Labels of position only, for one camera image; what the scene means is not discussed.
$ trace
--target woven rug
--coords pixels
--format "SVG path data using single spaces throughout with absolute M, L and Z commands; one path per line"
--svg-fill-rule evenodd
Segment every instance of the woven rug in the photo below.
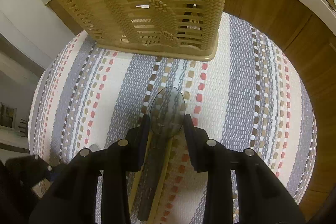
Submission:
M 43 73 L 29 118 L 31 154 L 51 165 L 84 147 L 107 148 L 124 138 L 157 93 L 181 90 L 194 125 L 227 148 L 253 148 L 300 202 L 315 161 L 316 126 L 304 85 L 283 52 L 248 22 L 222 14 L 216 56 L 195 62 L 116 52 L 77 35 Z M 137 220 L 146 171 L 135 196 Z M 128 174 L 128 190 L 134 174 Z M 232 174 L 234 219 L 238 220 Z M 207 173 L 190 164 L 183 132 L 173 139 L 154 223 L 202 223 Z M 96 221 L 100 223 L 101 181 Z

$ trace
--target cabinet door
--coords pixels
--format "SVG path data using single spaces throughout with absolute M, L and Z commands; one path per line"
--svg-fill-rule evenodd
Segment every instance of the cabinet door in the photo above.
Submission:
M 226 0 L 224 11 L 250 22 L 285 50 L 312 15 L 298 0 Z

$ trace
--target picture frame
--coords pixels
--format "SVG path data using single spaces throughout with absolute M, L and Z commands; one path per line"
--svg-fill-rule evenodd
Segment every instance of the picture frame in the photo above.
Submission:
M 0 126 L 14 128 L 16 108 L 12 108 L 0 102 Z

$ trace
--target metal screw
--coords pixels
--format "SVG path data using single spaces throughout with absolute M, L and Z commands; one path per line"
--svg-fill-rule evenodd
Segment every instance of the metal screw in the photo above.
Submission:
M 209 145 L 209 146 L 215 146 L 216 144 L 217 144 L 217 142 L 213 139 L 207 140 L 207 145 Z
M 86 157 L 88 154 L 90 153 L 90 150 L 87 149 L 87 148 L 84 148 L 82 149 L 79 154 L 82 156 L 82 157 Z
M 248 148 L 248 149 L 245 149 L 245 154 L 250 157 L 250 156 L 254 155 L 254 151 L 253 151 L 253 149 Z
M 128 141 L 126 139 L 121 139 L 121 140 L 119 140 L 118 145 L 119 146 L 126 146 L 126 145 L 128 145 Z

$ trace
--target spoon head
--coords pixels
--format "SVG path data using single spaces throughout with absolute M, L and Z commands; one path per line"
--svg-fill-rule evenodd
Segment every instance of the spoon head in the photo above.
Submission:
M 162 89 L 151 107 L 150 121 L 154 134 L 173 137 L 182 125 L 185 115 L 185 102 L 182 93 L 173 86 Z

